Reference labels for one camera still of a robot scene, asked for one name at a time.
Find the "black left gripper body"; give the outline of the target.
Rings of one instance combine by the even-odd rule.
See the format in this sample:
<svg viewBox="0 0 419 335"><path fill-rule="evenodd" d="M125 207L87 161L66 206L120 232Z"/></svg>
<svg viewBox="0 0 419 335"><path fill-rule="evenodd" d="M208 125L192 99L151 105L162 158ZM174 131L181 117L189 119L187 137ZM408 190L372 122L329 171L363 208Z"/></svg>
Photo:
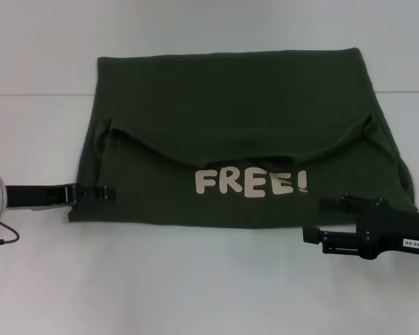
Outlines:
<svg viewBox="0 0 419 335"><path fill-rule="evenodd" d="M75 184L53 186L6 186L8 209L69 207L76 203Z"/></svg>

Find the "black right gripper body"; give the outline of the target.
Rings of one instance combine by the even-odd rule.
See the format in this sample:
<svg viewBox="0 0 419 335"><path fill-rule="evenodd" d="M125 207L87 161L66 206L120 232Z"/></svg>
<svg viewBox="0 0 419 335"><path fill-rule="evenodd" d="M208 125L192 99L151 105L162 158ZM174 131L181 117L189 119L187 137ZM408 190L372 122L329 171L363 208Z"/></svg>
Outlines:
<svg viewBox="0 0 419 335"><path fill-rule="evenodd" d="M374 260L386 251L419 255L419 213L400 211L387 202L363 207L356 221L358 255Z"/></svg>

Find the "dark green t-shirt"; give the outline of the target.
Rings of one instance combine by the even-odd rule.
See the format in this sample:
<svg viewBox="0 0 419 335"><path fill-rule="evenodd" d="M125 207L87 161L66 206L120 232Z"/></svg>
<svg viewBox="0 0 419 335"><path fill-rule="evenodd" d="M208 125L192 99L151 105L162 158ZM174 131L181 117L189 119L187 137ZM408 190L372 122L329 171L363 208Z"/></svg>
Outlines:
<svg viewBox="0 0 419 335"><path fill-rule="evenodd" d="M271 229L338 225L326 198L415 211L409 170L360 51L110 58L98 79L72 223Z"/></svg>

